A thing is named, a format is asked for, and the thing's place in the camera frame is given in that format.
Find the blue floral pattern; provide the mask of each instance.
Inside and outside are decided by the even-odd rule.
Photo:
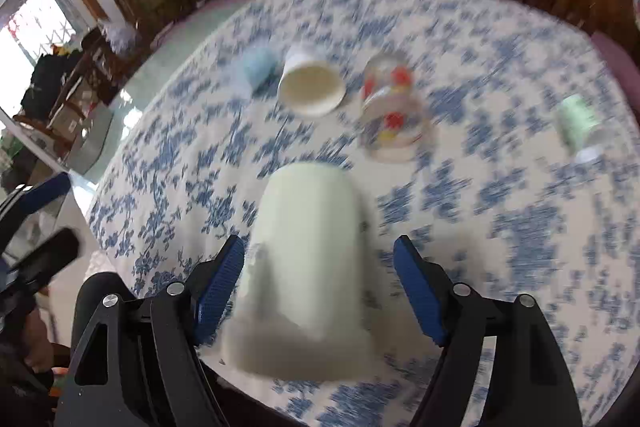
[[[328,57],[347,85],[340,109],[301,120],[278,103],[277,78],[238,98],[226,65],[265,40]],[[436,125],[435,149],[409,164],[373,164],[358,148],[362,71],[380,50],[409,58]],[[572,161],[554,126],[574,92],[610,135],[588,166]],[[535,295],[585,423],[601,418],[640,359],[640,136],[583,33],[508,0],[252,0],[150,104],[100,185],[90,226],[127,285],[152,295],[229,234],[248,240],[270,175],[299,161],[344,169],[362,194],[379,274],[364,307],[372,334],[391,338],[375,376],[356,382],[251,377],[222,362],[216,343],[201,352],[215,371],[308,425],[409,425],[439,352],[392,267],[393,241],[406,233],[484,295]],[[465,426],[481,413],[493,355],[489,343]]]

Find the table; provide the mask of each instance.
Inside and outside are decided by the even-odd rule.
[[[346,80],[343,104],[311,121],[277,103],[275,83],[251,101],[234,95],[226,65],[266,39],[279,52],[299,41],[325,53]],[[356,120],[367,60],[395,49],[410,58],[438,144],[389,165],[359,149]],[[574,92],[610,133],[592,165],[573,163],[554,127],[558,103]],[[225,365],[216,344],[202,352],[213,370],[309,425],[408,425],[439,351],[392,268],[393,241],[406,233],[485,296],[536,297],[592,425],[640,358],[639,146],[588,37],[542,12],[508,0],[253,0],[150,104],[108,168],[90,226],[127,285],[148,296],[210,259],[229,234],[247,239],[276,169],[338,166],[366,202],[375,269],[364,298],[384,353],[377,376],[254,378]],[[487,342],[464,425],[479,417],[492,356]]]

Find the paper cup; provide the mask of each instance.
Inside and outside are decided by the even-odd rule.
[[[340,74],[306,46],[292,46],[278,84],[278,99],[300,116],[315,118],[334,110],[346,88]]]

